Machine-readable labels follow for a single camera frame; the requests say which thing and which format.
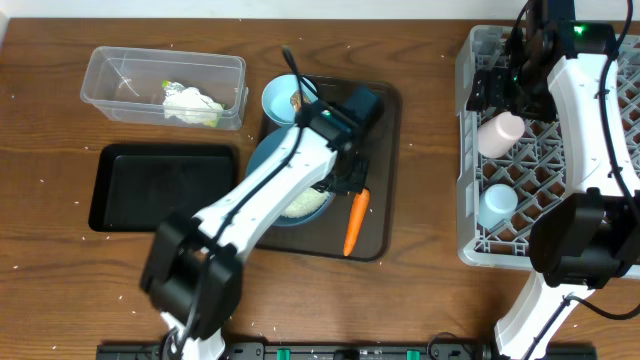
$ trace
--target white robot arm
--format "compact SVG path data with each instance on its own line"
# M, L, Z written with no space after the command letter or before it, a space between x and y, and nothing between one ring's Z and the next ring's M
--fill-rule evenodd
M276 151L240 185L195 215L195 218L202 221L198 227L200 232L213 238L231 209L285 161L300 132L300 144L289 165L251 197L218 240L218 246L234 246L237 249L236 257L243 263L262 234L282 211L303 191L329 175L335 164L337 151L329 148L328 140L310 128L292 127ZM177 328L179 335L182 334L184 325L180 321L168 312L161 315L170 329ZM225 343L218 330L205 340L187 339L183 359L215 360L220 357L224 348Z
M611 165L604 143L600 122L600 109L596 95L606 55L579 54L577 59L563 57L548 77L549 91L553 95L564 143L566 161L565 198L573 193L586 193L599 188L605 196L622 196L618 184L610 177ZM620 111L618 109L614 63L607 76L607 111L616 158L622 166L622 176L631 191L640 190L640 179L635 174L627 151ZM533 272L513 308L495 328L496 343L501 354L522 359L534 339L566 296L586 299L594 292L587 285L561 284L550 287L541 273ZM570 312L578 305L573 302L557 318L553 327L536 346L531 358L544 357L549 340Z
M220 328L240 301L242 268L256 243L312 185L338 194L363 190L368 166L357 148L381 110L381 99L364 86L339 109L322 100L304 105L302 126L291 127L234 190L192 219L174 214L158 227L140 287L171 329L166 358L216 360L223 353Z
M618 108L618 66L613 57L619 43L613 28L575 21L573 1L531 0L521 16L527 10L526 42L518 20L507 41L510 73L492 79L515 79L516 84L503 87L505 106L512 112L541 114L539 119L547 121L557 112L566 162L563 202L538 219L531 231L529 255L536 271L494 329L500 355L528 360L544 357L551 337L578 305L572 300L586 299L635 262L640 250L637 221L613 176L611 157L629 192L640 190L640 179L627 151ZM473 93L503 85L480 81L482 89L472 91L468 109L491 105ZM603 127L601 96L609 134ZM613 151L605 141L609 135Z

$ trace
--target carrot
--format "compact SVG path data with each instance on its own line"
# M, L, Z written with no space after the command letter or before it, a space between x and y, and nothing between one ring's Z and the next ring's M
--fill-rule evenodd
M360 227L362 226L362 220L367 213L369 207L369 199L371 195L368 189L363 189L362 194L356 194L353 198L353 205L351 205L351 215L349 216L349 227L347 228L347 237L344 240L344 256L349 256L353 251L353 248L358 242L358 235L360 234Z

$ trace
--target wooden table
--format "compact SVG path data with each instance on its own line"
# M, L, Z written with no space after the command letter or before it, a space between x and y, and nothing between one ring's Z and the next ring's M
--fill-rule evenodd
M490 335L528 274L469 267L456 254L454 60L471 28L484 23L12 20L0 56L0 358L92 359L103 341L166 332L138 290L152 235L100 234L87 225L98 156L114 142L226 143L244 168L262 89L287 71L281 44L292 45L306 73L388 82L402 93L391 248L373 264L255 251L227 330L272 342ZM101 45L243 57L251 89L245 125L216 132L106 119L79 97ZM592 300L627 311L640 301L639 288L614 280ZM601 359L635 359L638 321L578 308L554 339L593 342Z

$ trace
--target black base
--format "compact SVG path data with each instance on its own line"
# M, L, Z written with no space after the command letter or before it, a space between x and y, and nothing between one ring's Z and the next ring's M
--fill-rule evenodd
M484 345L470 342L438 342L431 345L431 358L426 346L308 346L263 345L261 343L228 344L221 360L497 360ZM96 360L164 360L160 344L100 345ZM592 346L551 346L543 360L597 360Z

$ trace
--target light blue bowl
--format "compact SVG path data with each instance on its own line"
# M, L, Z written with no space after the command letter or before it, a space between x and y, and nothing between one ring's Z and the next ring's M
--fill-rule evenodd
M251 174L255 169L258 168L258 166L265 162L269 158L269 156L271 156L271 154L278 148L280 143L282 143L282 140L287 135L287 131L289 131L289 129L287 128L278 129L269 134L269 136L264 138L264 140L262 140L262 142L256 148L256 151L253 153L253 155L251 155L251 159L249 159L249 165L247 166L247 176L249 176L249 174ZM287 227L306 224L317 218L325 210L327 210L335 196L336 194L331 193L327 201L325 201L324 204L320 206L320 208L318 208L318 210L309 215L301 216L299 218L288 218L285 216L280 216L276 219L273 225Z
M316 87L307 80L311 88ZM293 74L282 75L271 80L262 92L262 109L265 114L281 127L290 127L295 124L296 113L291 106L291 96L298 91L298 80ZM318 98L302 84L302 92L314 102Z

